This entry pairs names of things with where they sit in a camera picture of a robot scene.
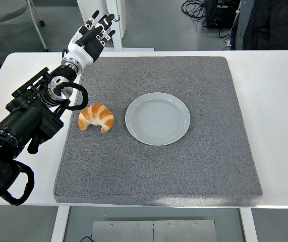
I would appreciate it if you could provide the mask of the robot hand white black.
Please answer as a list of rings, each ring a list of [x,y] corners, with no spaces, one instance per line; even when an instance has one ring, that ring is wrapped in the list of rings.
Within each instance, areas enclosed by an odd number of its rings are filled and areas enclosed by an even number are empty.
[[[63,54],[61,64],[70,66],[77,74],[99,58],[106,43],[116,32],[110,28],[114,14],[105,14],[97,21],[98,15],[97,10],[78,29],[68,44],[67,52]]]

